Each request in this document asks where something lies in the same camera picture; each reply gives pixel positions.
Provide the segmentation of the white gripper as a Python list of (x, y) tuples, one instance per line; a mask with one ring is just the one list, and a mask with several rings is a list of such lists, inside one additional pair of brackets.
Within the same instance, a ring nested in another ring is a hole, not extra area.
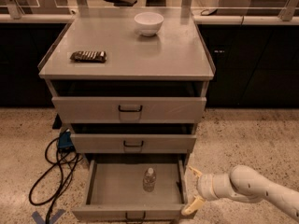
[(220, 198), (229, 198), (233, 193), (227, 174), (202, 174), (199, 170), (191, 166), (189, 166), (189, 169), (198, 177), (197, 190), (200, 196), (195, 196), (193, 201), (181, 210), (183, 216), (193, 214), (204, 205), (206, 200), (215, 201)]

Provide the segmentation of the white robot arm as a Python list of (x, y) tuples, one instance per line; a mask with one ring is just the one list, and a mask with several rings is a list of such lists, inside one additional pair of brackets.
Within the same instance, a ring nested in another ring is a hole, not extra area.
[(183, 216), (193, 214), (206, 201), (225, 198), (240, 203), (266, 200), (295, 221), (299, 220), (299, 192), (272, 182), (248, 166), (237, 165), (225, 174), (202, 174), (191, 166), (189, 169), (197, 177), (198, 195), (182, 209)]

